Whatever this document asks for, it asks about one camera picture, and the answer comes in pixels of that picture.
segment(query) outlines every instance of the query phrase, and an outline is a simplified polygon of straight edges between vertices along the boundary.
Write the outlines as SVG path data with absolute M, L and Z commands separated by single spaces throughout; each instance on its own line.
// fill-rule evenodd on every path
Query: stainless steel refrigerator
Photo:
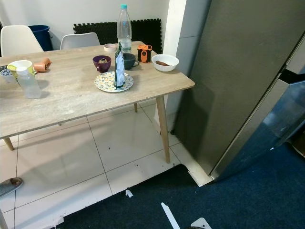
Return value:
M 304 29 L 304 1 L 211 2 L 173 131 L 214 179 L 304 124 Z

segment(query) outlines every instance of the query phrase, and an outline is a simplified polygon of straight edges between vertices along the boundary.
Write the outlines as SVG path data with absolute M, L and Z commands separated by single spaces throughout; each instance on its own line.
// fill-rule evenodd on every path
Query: white chair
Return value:
M 101 44 L 99 42 L 99 38 L 94 32 L 65 35 L 61 41 L 61 49 L 72 49 L 96 45 Z
M 2 56 L 43 52 L 32 30 L 26 25 L 8 25 L 1 30 Z

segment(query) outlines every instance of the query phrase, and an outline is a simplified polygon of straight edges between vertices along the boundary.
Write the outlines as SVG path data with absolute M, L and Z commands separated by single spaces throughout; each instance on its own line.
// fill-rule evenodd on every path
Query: blue carpet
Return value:
M 162 207 L 180 228 L 200 217 L 212 229 L 304 229 L 305 160 L 290 145 L 270 151 L 248 169 L 197 187 L 183 165 L 64 218 L 60 229 L 170 229 Z

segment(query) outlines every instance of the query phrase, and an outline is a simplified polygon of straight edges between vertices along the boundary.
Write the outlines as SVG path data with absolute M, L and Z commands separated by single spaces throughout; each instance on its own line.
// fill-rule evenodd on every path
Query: bag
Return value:
M 124 59 L 122 53 L 122 45 L 119 42 L 119 48 L 116 51 L 115 55 L 115 71 L 114 71 L 114 86 L 120 88 L 124 86 L 125 83 L 125 74 L 124 74 Z

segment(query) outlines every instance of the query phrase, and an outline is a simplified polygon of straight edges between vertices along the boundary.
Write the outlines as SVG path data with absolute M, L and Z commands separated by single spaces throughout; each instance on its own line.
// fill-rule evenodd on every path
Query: wooden table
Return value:
M 132 42 L 132 53 L 136 56 L 139 44 L 142 42 Z M 36 75 L 42 88 L 40 99 L 26 99 L 18 84 L 0 79 L 0 139 L 13 149 L 11 136 L 156 98 L 165 156 L 169 163 L 163 96 L 191 88 L 194 82 L 178 70 L 164 73 L 156 70 L 153 63 L 140 63 L 126 71 L 134 80 L 130 89 L 106 93 L 93 82 L 99 74 L 92 62 L 97 55 L 110 56 L 109 71 L 114 71 L 114 52 L 104 51 L 103 45 L 1 57 L 0 65 L 16 60 L 40 62 L 43 57 L 49 57 L 52 64 L 46 73 Z

